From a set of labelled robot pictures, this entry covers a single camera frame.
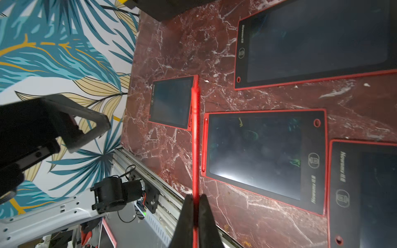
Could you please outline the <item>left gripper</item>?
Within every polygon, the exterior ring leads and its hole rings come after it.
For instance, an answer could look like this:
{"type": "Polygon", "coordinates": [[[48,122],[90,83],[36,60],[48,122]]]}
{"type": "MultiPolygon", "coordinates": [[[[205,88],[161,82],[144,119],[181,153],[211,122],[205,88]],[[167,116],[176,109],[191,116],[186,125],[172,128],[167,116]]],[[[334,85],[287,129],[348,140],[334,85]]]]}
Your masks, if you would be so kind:
{"type": "Polygon", "coordinates": [[[16,196],[27,169],[60,151],[58,137],[75,153],[110,128],[105,114],[60,94],[1,106],[1,201],[16,196]]]}

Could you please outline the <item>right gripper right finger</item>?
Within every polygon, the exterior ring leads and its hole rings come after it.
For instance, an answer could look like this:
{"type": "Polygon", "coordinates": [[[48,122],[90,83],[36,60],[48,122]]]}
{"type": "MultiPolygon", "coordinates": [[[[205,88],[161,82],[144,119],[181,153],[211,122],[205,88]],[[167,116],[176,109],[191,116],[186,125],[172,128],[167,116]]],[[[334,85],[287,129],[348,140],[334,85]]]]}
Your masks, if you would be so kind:
{"type": "Polygon", "coordinates": [[[208,198],[205,194],[200,196],[198,212],[199,248],[224,248],[208,198]]]}

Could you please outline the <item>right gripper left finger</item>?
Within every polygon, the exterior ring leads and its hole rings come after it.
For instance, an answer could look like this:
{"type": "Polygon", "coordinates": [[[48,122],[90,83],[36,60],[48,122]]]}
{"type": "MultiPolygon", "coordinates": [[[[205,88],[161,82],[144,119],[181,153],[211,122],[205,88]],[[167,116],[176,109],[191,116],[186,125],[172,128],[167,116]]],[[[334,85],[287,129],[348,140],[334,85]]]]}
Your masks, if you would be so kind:
{"type": "Polygon", "coordinates": [[[185,197],[178,222],[168,248],[192,248],[194,227],[194,204],[192,194],[185,197]]]}

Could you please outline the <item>writing tablet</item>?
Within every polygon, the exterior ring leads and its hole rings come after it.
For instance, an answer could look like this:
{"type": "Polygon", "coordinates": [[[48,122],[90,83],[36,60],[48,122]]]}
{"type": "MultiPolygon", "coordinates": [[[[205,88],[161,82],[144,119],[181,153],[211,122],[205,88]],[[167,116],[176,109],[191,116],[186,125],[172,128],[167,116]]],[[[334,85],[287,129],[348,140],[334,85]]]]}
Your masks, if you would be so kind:
{"type": "Polygon", "coordinates": [[[397,246],[397,146],[333,139],[329,150],[328,246],[397,246]]]}
{"type": "Polygon", "coordinates": [[[204,116],[201,173],[324,216],[327,112],[212,112],[204,116]]]}
{"type": "Polygon", "coordinates": [[[149,122],[191,131],[192,88],[198,82],[197,74],[153,81],[149,122]]]}
{"type": "Polygon", "coordinates": [[[396,1],[281,1],[238,23],[237,91],[396,71],[396,1]]]}

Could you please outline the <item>red stylus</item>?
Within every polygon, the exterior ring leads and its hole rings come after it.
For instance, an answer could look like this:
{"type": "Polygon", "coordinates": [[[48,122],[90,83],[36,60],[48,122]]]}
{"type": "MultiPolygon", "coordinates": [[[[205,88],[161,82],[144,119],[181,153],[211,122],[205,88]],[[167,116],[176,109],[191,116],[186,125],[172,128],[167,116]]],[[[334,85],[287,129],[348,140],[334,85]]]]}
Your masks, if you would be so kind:
{"type": "Polygon", "coordinates": [[[198,214],[200,203],[200,88],[194,86],[192,103],[192,196],[193,196],[193,243],[198,247],[198,214]]]}

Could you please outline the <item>yellow black toolbox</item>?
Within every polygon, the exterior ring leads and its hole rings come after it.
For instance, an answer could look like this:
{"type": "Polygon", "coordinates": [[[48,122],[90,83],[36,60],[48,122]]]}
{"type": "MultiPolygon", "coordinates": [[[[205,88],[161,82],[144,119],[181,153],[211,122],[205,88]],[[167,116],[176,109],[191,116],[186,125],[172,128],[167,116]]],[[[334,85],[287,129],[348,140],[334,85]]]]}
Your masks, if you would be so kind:
{"type": "Polygon", "coordinates": [[[137,7],[139,10],[161,22],[170,20],[192,8],[206,5],[214,1],[215,0],[127,0],[119,2],[130,9],[137,7]]]}

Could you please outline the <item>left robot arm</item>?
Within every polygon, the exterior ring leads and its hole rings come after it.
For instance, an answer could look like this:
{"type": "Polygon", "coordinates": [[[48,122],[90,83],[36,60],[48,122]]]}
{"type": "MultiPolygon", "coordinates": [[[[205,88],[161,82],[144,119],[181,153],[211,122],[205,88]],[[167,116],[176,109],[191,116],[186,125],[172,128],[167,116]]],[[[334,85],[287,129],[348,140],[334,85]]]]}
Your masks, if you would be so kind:
{"type": "MultiPolygon", "coordinates": [[[[13,200],[25,171],[60,152],[62,138],[70,153],[111,129],[104,114],[63,95],[47,95],[1,106],[1,203],[13,200]]],[[[16,248],[53,231],[122,210],[142,198],[143,184],[106,177],[91,188],[51,200],[27,213],[1,220],[1,247],[16,248]]]]}

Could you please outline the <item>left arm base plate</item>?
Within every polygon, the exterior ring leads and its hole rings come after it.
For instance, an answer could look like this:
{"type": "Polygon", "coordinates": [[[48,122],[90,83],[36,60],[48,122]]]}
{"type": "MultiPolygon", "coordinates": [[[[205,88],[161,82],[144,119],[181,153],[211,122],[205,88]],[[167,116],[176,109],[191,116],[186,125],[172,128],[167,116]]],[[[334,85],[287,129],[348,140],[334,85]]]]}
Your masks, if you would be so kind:
{"type": "Polygon", "coordinates": [[[149,210],[152,214],[154,214],[159,205],[159,196],[160,191],[148,181],[144,182],[144,201],[143,205],[149,210]]]}

